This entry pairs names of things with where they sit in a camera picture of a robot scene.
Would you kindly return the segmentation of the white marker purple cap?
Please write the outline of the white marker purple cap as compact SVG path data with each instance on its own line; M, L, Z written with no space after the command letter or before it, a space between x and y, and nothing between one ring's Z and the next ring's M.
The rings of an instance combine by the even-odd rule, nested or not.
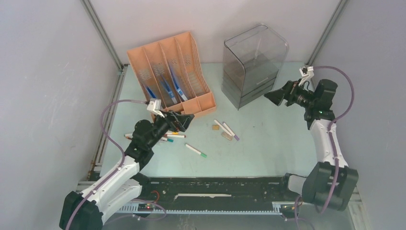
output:
M226 122L223 122L223 125L230 132L230 135L236 139L236 141L240 141L240 138L235 134L235 132L229 127Z

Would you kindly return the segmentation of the blue folder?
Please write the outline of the blue folder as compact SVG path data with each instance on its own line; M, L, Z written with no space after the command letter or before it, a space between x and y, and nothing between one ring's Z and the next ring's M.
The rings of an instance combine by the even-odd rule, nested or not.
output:
M143 84L143 86L146 89L149 98L158 99L157 94L149 86L147 86L146 84Z
M170 99L172 100L173 104L177 104L178 102L175 98L175 94L173 93L170 85L168 84L168 82L166 81L166 79L164 78L163 75L160 75L159 81L160 81L161 85L164 87L164 90L167 92Z
M178 93L178 95L180 96L180 98L181 98L181 100L182 100L183 102L184 102L184 101L187 101L188 98L187 98L186 94L183 92L182 88L180 87L178 78L177 78L177 76L176 76L176 74L175 74L175 71L174 71L173 68L171 67L171 65L169 65L169 71L170 71L170 74L171 74L172 81L173 81L173 84L174 84L174 87L175 87L176 92Z

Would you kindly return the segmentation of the grey transparent drawer unit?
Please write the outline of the grey transparent drawer unit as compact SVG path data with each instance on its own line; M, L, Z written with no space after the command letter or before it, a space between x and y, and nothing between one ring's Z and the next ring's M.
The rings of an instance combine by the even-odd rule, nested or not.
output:
M221 89L236 109L273 89L288 51L287 40L265 24L224 41Z

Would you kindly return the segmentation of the long beige eraser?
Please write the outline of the long beige eraser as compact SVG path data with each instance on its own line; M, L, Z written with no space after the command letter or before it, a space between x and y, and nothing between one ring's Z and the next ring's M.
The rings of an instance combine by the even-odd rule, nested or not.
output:
M224 137L224 138L226 138L226 139L229 140L229 141L232 141L232 140L233 140L233 136L227 134L226 132L222 132L221 136Z

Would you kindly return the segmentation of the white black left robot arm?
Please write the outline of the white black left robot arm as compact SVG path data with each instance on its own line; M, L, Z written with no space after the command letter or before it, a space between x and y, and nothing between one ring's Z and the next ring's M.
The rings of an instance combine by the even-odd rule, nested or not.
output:
M140 120L121 159L104 176L82 192L70 192L64 200L59 227L63 230L101 230L107 220L134 198L147 199L151 186L138 178L154 155L153 147L168 131L184 132L194 115L163 112L153 122Z

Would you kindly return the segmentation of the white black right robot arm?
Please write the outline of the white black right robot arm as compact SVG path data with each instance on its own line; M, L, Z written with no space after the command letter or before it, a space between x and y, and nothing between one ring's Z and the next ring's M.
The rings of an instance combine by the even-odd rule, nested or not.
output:
M336 121L330 109L338 85L328 79L319 81L314 91L306 90L298 81L287 81L280 89L264 94L279 106L297 104L305 109L304 120L310 131L317 163L307 177L289 174L279 186L279 196L291 200L297 194L304 202L338 211L346 209L358 182L357 170L345 161L336 135Z

